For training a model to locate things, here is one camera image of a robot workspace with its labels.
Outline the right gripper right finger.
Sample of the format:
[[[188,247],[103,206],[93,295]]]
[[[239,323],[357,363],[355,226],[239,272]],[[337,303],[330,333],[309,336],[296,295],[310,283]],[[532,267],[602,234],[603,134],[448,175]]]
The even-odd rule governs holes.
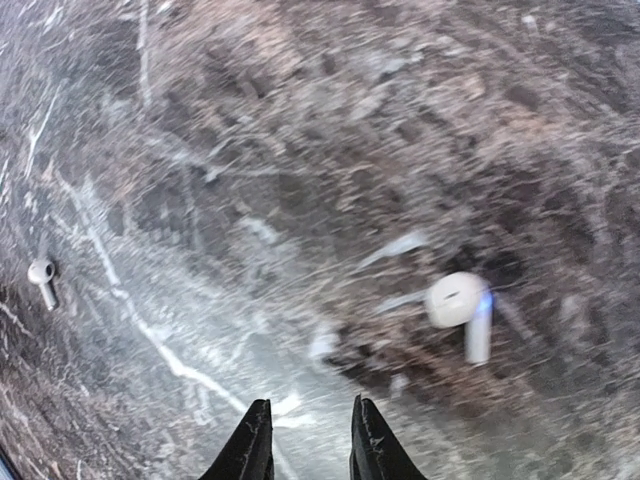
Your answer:
[[[425,480],[375,405],[354,400],[349,472],[357,480]]]

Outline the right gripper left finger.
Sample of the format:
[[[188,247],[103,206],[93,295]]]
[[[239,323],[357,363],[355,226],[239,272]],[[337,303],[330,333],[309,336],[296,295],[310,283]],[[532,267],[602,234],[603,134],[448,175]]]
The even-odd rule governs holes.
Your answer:
[[[269,400],[255,400],[200,480],[273,480]]]

